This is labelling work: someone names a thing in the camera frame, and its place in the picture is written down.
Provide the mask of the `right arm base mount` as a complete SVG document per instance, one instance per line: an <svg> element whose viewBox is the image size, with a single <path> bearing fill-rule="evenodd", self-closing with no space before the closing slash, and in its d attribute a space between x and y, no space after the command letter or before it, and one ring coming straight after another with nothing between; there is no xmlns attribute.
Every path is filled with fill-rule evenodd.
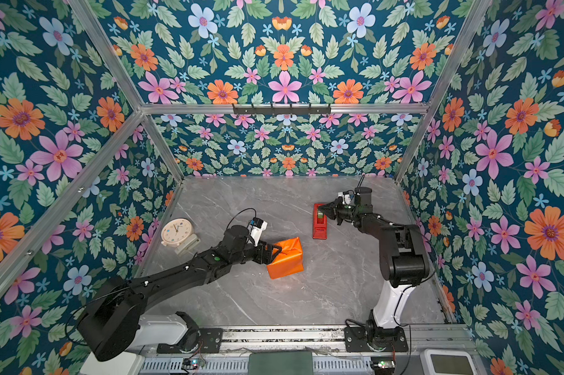
<svg viewBox="0 0 564 375"><path fill-rule="evenodd" d="M344 336L348 353L407 353L410 349L402 327L381 328L373 320L346 319Z"/></svg>

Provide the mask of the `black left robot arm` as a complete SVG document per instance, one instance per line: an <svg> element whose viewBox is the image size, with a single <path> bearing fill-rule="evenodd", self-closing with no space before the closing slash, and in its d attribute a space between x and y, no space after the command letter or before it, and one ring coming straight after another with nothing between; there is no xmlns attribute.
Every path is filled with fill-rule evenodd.
<svg viewBox="0 0 564 375"><path fill-rule="evenodd" d="M269 265L281 252L280 245L257 241L247 227L234 225L217 245L179 266L129 281L121 277L106 281L83 308L77 331L99 362L146 345L192 353L199 347L199 326L186 312L155 316L147 311L186 290L217 281L236 264Z"/></svg>

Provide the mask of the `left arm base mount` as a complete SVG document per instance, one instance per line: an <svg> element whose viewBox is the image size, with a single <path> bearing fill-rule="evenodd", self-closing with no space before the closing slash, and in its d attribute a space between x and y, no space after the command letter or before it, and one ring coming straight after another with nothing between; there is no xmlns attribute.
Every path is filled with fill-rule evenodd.
<svg viewBox="0 0 564 375"><path fill-rule="evenodd" d="M223 328L200 327L186 312L177 312L177 320L184 324L184 334L172 344L159 344L158 354L216 354L223 343Z"/></svg>

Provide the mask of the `yellow wrapping paper sheet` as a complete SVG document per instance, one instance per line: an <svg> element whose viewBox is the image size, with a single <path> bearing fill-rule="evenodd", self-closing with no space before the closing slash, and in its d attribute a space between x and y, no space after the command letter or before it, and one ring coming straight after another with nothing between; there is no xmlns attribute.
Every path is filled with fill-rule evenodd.
<svg viewBox="0 0 564 375"><path fill-rule="evenodd" d="M281 247L281 251L267 266L272 280L304 271L303 249L299 237L277 242L275 245Z"/></svg>

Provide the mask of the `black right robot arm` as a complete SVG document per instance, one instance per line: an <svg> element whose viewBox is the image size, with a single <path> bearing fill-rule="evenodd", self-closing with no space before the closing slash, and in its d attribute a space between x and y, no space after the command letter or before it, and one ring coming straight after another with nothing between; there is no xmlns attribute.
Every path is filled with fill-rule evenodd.
<svg viewBox="0 0 564 375"><path fill-rule="evenodd" d="M374 212L372 189L355 187L318 208L338 225L350 223L378 241L379 268L385 280L370 321L376 328L402 325L401 315L415 288L431 275L424 236L416 224L397 223Z"/></svg>

